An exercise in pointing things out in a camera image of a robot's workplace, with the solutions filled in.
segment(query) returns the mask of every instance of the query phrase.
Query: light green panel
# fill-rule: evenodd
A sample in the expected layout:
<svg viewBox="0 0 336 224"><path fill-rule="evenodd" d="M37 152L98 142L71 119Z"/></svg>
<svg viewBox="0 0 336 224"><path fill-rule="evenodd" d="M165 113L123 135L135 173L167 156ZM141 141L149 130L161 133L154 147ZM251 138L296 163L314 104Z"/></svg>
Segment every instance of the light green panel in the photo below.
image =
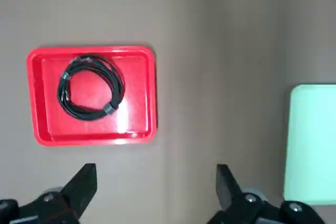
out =
<svg viewBox="0 0 336 224"><path fill-rule="evenodd" d="M299 85L291 93L283 196L336 204L336 85Z"/></svg>

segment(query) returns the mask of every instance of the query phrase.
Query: black wire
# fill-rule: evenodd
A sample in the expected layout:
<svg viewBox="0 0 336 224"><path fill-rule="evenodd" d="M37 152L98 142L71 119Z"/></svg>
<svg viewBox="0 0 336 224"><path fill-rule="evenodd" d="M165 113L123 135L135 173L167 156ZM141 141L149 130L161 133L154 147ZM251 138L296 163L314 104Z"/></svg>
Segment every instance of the black wire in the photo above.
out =
<svg viewBox="0 0 336 224"><path fill-rule="evenodd" d="M89 109L72 103L70 99L70 79L72 75L81 71L91 71L99 75L110 87L112 98L102 110ZM98 55L82 55L71 61L63 72L58 85L57 100L64 111L72 117L84 121L93 121L112 114L118 109L123 94L124 86L121 77L109 61Z"/></svg>

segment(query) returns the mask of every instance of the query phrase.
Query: red tray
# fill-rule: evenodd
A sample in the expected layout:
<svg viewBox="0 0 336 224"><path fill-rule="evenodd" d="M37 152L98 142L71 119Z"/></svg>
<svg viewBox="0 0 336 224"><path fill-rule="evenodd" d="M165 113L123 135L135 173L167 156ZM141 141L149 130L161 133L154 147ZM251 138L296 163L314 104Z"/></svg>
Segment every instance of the red tray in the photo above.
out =
<svg viewBox="0 0 336 224"><path fill-rule="evenodd" d="M70 117L57 101L61 73L76 56L96 53L118 68L125 83L124 98L112 114L97 121ZM27 72L36 140L45 146L136 144L156 134L155 63L142 46L38 48L27 58ZM111 98L107 84L84 71L71 78L71 99L101 109Z"/></svg>

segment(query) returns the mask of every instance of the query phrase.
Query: metal screw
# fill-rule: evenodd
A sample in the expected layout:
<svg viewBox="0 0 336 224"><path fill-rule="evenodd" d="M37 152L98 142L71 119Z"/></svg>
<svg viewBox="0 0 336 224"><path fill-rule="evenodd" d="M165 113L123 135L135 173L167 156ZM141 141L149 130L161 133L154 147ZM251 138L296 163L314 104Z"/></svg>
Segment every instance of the metal screw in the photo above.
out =
<svg viewBox="0 0 336 224"><path fill-rule="evenodd" d="M290 209L292 209L294 212L302 212L302 207L297 203L291 203L289 204Z"/></svg>
<svg viewBox="0 0 336 224"><path fill-rule="evenodd" d="M257 198L256 196L252 195L252 194L248 194L245 196L245 199L250 202L250 203L253 203L253 202L256 202L257 201Z"/></svg>
<svg viewBox="0 0 336 224"><path fill-rule="evenodd" d="M4 201L4 202L2 202L1 204L0 204L0 210L3 210L3 209L5 209L6 207L8 207L8 202L6 202L6 201Z"/></svg>
<svg viewBox="0 0 336 224"><path fill-rule="evenodd" d="M54 199L54 196L52 194L48 194L43 198L44 202L49 202Z"/></svg>

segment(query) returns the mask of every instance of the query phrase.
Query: black cable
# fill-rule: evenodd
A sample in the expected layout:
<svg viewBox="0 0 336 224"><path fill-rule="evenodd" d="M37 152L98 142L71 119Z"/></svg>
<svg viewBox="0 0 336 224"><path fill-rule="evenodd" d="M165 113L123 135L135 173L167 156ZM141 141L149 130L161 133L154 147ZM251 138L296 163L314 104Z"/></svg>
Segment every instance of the black cable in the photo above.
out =
<svg viewBox="0 0 336 224"><path fill-rule="evenodd" d="M70 99L70 79L72 75L81 71L91 71L99 75L110 87L111 101L102 110L84 108L72 103ZM123 94L124 86L121 77L109 61L98 55L82 55L72 60L63 72L58 85L57 99L64 111L72 117L84 121L93 121L112 114L121 103Z"/></svg>

